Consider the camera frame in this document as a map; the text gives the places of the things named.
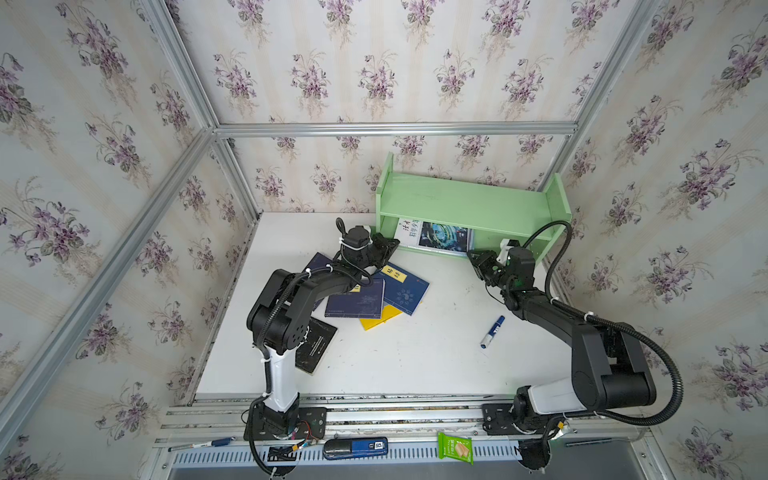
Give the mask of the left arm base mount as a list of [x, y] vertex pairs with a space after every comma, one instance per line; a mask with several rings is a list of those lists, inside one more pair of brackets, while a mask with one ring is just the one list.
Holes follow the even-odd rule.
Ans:
[[245, 423], [245, 441], [321, 440], [328, 410], [323, 407], [291, 407], [278, 412], [258, 404]]

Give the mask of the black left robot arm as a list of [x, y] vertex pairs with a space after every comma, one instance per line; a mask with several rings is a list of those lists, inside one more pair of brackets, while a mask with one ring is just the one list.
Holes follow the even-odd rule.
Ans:
[[260, 401], [269, 411], [283, 414], [299, 404], [296, 350], [309, 331], [315, 304], [371, 283], [400, 245], [399, 240], [373, 233], [366, 226], [347, 229], [340, 218], [336, 227], [339, 249], [332, 259], [297, 272], [275, 270], [247, 316], [246, 327], [265, 371]]

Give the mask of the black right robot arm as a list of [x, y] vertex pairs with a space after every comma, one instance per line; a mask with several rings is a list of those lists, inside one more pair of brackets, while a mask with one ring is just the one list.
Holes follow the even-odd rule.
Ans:
[[[545, 277], [543, 288], [535, 286], [535, 262], [529, 247], [542, 233], [556, 227], [565, 232], [555, 256], [560, 260], [573, 238], [573, 228], [564, 220], [545, 224], [524, 242], [505, 240], [499, 252], [475, 249], [467, 254], [478, 279], [499, 290], [510, 313], [552, 334], [571, 350], [569, 377], [517, 391], [510, 409], [514, 424], [531, 430], [543, 421], [599, 416], [649, 427], [670, 420], [682, 406], [684, 382], [663, 347], [627, 323], [583, 312], [560, 300], [552, 292], [550, 275]], [[623, 409], [651, 406], [657, 400], [646, 351], [654, 353], [666, 367], [672, 390], [659, 412], [632, 417], [623, 414]]]

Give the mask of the sci-fi cover magazine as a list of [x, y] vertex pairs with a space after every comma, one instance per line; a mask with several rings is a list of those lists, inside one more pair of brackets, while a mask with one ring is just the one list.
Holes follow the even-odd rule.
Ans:
[[465, 256], [473, 247], [473, 231], [466, 227], [401, 218], [394, 238], [401, 248], [448, 256]]

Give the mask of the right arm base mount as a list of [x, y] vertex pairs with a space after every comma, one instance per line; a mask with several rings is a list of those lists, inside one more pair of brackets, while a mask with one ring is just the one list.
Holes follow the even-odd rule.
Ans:
[[553, 414], [538, 414], [526, 404], [486, 403], [481, 406], [482, 428], [487, 435], [542, 435], [553, 426]]

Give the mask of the dark blue book under arm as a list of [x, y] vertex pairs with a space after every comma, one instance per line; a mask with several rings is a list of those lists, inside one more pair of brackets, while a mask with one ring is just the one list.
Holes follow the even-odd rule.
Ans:
[[336, 270], [329, 257], [316, 252], [305, 266], [305, 271], [308, 272], [305, 281], [319, 288], [312, 306], [312, 312], [314, 312], [321, 301], [330, 295], [331, 281], [335, 277]]

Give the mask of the dark blue thick book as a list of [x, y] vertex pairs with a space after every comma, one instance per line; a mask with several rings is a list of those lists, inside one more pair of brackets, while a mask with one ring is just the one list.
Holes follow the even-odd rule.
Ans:
[[384, 307], [384, 282], [374, 278], [365, 286], [328, 297], [324, 315], [329, 318], [379, 318]]

